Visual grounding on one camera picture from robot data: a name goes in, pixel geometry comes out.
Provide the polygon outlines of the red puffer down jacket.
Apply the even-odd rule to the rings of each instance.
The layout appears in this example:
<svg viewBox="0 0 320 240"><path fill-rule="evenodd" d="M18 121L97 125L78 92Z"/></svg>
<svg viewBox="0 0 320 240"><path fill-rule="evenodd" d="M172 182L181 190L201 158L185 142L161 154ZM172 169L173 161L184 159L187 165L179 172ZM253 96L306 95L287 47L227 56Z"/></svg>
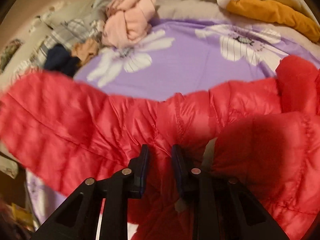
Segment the red puffer down jacket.
<svg viewBox="0 0 320 240"><path fill-rule="evenodd" d="M210 172L238 178L290 239L301 239L319 214L319 70L290 55L276 73L162 102L33 73L1 96L1 141L65 196L88 177L125 168L147 144L146 193L129 203L133 238L191 239L191 210L177 209L171 148L199 164L215 139Z"/></svg>

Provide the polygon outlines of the purple floral duvet cover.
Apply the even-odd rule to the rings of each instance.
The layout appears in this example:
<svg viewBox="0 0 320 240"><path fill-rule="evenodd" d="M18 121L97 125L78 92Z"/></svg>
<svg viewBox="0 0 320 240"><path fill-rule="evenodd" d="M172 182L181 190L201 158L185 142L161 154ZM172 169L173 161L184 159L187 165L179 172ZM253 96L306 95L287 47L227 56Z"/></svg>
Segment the purple floral duvet cover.
<svg viewBox="0 0 320 240"><path fill-rule="evenodd" d="M281 60L290 55L319 70L310 53L273 30L169 21L133 48L105 50L75 80L107 95L162 102L229 81L274 78Z"/></svg>

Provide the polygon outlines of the navy blue garment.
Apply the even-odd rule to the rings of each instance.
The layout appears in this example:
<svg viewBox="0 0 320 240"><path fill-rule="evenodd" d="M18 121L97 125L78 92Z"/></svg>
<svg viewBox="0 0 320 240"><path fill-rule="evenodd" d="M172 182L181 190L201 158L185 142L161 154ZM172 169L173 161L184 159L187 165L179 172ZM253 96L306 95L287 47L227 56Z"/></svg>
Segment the navy blue garment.
<svg viewBox="0 0 320 240"><path fill-rule="evenodd" d="M62 44L58 43L48 50L43 68L47 71L60 72L68 77L73 77L78 71L79 63L78 57L72 56Z"/></svg>

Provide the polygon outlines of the tan small garment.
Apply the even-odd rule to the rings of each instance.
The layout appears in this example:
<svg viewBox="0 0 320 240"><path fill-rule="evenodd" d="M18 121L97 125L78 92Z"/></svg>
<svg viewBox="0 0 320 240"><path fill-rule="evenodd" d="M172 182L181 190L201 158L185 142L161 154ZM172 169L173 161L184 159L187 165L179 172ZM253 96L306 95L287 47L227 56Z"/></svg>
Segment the tan small garment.
<svg viewBox="0 0 320 240"><path fill-rule="evenodd" d="M98 55L99 47L100 45L95 39L88 38L84 43L76 43L73 46L71 56L79 59L77 66L80 68Z"/></svg>

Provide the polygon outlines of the grey plaid shirt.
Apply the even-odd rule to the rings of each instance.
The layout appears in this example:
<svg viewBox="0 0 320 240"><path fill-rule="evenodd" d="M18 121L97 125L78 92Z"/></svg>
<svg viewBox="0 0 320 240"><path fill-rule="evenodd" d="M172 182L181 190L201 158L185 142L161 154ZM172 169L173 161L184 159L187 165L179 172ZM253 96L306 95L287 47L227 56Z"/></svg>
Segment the grey plaid shirt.
<svg viewBox="0 0 320 240"><path fill-rule="evenodd" d="M76 43L100 37L106 22L106 6L111 1L80 0L53 13L40 22L7 67L11 70L42 67L48 50L56 44L71 50Z"/></svg>

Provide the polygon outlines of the grey beige quilt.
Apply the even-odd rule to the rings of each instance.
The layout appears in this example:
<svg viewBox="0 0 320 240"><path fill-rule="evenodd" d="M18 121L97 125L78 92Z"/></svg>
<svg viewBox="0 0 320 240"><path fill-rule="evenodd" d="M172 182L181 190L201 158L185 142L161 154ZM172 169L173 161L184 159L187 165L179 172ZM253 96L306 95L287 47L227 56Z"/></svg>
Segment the grey beige quilt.
<svg viewBox="0 0 320 240"><path fill-rule="evenodd" d="M221 9L216 0L156 0L156 11L159 19L230 22L240 27L251 25L261 30L272 29L279 32L282 37L295 41L314 55L319 56L319 44L311 42L295 29L233 14Z"/></svg>

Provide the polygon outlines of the mustard orange cushion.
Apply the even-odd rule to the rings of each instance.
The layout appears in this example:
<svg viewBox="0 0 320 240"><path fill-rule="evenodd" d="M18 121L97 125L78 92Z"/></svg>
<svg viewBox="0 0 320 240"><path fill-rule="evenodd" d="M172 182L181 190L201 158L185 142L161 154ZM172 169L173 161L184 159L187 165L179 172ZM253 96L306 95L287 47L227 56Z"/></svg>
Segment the mustard orange cushion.
<svg viewBox="0 0 320 240"><path fill-rule="evenodd" d="M315 21L277 1L231 0L226 10L254 20L286 25L303 34L310 41L319 42L319 26Z"/></svg>

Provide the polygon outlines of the cream pillow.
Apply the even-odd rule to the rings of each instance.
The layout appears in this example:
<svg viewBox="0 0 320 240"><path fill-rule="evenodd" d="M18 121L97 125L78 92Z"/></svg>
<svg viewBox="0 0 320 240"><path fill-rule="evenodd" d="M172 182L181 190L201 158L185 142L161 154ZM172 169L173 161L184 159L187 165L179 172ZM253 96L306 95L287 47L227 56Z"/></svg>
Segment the cream pillow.
<svg viewBox="0 0 320 240"><path fill-rule="evenodd" d="M48 51L61 44L70 52L77 43L99 39L106 21L105 5L70 4L52 12L44 19L35 18L29 38L22 44L1 73L1 91L23 74L42 69Z"/></svg>

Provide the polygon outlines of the pink folded garment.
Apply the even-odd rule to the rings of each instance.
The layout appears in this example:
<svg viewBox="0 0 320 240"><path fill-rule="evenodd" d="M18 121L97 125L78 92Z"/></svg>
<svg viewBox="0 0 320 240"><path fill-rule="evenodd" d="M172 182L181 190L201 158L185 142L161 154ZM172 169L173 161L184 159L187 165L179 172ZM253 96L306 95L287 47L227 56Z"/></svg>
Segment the pink folded garment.
<svg viewBox="0 0 320 240"><path fill-rule="evenodd" d="M102 44L119 49L137 44L151 28L155 4L156 0L112 0L106 7Z"/></svg>

